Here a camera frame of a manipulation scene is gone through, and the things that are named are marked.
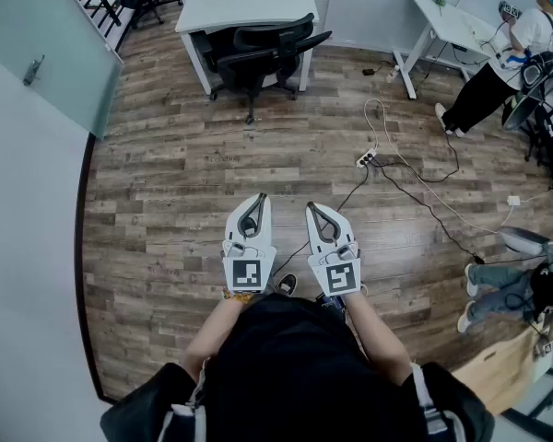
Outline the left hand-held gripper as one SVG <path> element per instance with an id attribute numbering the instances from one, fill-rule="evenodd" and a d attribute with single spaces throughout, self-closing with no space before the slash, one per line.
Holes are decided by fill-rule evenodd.
<path id="1" fill-rule="evenodd" d="M 258 238 L 251 238 L 258 232 Z M 222 263 L 233 294 L 265 291 L 277 250 L 272 246 L 272 204 L 257 193 L 239 204 L 226 222 Z"/>

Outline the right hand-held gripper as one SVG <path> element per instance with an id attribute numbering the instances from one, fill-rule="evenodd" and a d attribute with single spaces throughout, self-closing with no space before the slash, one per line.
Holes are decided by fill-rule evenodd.
<path id="1" fill-rule="evenodd" d="M 355 236 L 349 221 L 331 207 L 315 202 L 307 203 L 305 214 L 311 247 L 343 245 L 337 250 L 318 252 L 308 258 L 323 293 L 327 297 L 336 297 L 358 292 L 361 285 L 360 250 L 358 243 L 353 242 Z M 321 219 L 325 227 L 332 227 L 331 238 L 322 231 Z"/>

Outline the black mesh office chair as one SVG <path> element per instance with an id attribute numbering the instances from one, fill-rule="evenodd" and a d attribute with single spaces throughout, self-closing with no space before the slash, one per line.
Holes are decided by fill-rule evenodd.
<path id="1" fill-rule="evenodd" d="M 288 23 L 238 27 L 229 52 L 211 45 L 205 57 L 215 57 L 212 65 L 221 83 L 210 90 L 209 99 L 216 100 L 221 90 L 245 94 L 248 114 L 244 122 L 248 125 L 254 123 L 254 104 L 261 92 L 275 89 L 297 99 L 300 88 L 288 80 L 299 68 L 300 57 L 332 34 L 328 30 L 315 35 L 313 20 L 310 12 Z"/>

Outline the person's right forearm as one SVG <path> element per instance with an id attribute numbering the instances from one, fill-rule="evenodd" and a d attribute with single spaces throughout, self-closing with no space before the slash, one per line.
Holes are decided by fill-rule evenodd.
<path id="1" fill-rule="evenodd" d="M 361 292 L 343 296 L 363 351 L 374 369 L 401 386 L 411 374 L 408 352 Z"/>

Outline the person's left forearm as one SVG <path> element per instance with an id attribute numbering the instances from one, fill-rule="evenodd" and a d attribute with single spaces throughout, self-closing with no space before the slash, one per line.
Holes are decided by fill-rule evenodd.
<path id="1" fill-rule="evenodd" d="M 181 366 L 195 382 L 199 380 L 204 362 L 218 353 L 251 300 L 251 295 L 236 295 L 222 299 L 188 344 Z"/>

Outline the person's left shoe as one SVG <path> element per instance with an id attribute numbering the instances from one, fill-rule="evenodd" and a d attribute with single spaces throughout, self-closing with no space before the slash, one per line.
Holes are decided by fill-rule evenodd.
<path id="1" fill-rule="evenodd" d="M 291 297 L 295 293 L 297 282 L 297 276 L 293 273 L 288 273 L 280 279 L 276 290 L 281 295 Z"/>

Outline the black screen device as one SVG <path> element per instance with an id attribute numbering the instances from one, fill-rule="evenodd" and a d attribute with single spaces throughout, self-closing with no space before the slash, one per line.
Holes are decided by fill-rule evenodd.
<path id="1" fill-rule="evenodd" d="M 316 298 L 316 301 L 323 307 L 335 310 L 340 313 L 346 312 L 346 305 L 343 299 L 339 296 L 328 297 L 325 294 Z"/>

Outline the person's black shirt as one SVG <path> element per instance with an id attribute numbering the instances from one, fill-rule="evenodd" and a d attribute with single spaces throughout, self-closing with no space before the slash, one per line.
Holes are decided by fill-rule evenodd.
<path id="1" fill-rule="evenodd" d="M 347 314 L 273 293 L 247 305 L 195 382 L 164 365 L 100 420 L 107 442 L 491 442 L 494 418 L 437 363 L 401 386 Z"/>

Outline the light wooden table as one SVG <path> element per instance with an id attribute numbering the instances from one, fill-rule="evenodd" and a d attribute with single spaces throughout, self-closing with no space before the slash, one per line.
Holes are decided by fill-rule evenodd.
<path id="1" fill-rule="evenodd" d="M 552 354 L 536 358 L 539 335 L 533 330 L 480 352 L 453 375 L 472 390 L 488 411 L 499 415 L 520 402 L 529 388 L 547 373 Z"/>

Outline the white office desk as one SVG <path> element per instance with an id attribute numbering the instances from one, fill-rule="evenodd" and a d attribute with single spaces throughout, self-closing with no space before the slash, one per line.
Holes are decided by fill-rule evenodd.
<path id="1" fill-rule="evenodd" d="M 175 30 L 190 57 L 206 94 L 211 85 L 194 47 L 192 34 L 214 32 L 228 27 L 277 24 L 314 14 L 312 33 L 318 33 L 320 18 L 314 0 L 185 0 Z"/>

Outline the white height-adjustable desk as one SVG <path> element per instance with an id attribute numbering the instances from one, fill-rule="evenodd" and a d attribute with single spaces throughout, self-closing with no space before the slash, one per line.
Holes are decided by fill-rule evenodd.
<path id="1" fill-rule="evenodd" d="M 498 50 L 507 44 L 505 27 L 494 27 L 450 4 L 439 6 L 433 0 L 412 1 L 425 17 L 426 25 L 407 58 L 404 58 L 398 50 L 392 51 L 395 65 L 393 72 L 387 76 L 388 83 L 398 75 L 401 76 L 409 99 L 417 98 L 410 71 L 423 55 L 428 44 L 435 38 L 470 52 L 479 53 L 489 59 L 495 59 Z"/>

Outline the frosted glass door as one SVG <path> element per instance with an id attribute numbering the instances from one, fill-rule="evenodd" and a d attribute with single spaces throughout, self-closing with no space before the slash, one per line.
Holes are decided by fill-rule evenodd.
<path id="1" fill-rule="evenodd" d="M 0 0 L 0 63 L 98 138 L 105 134 L 122 61 L 78 0 Z"/>

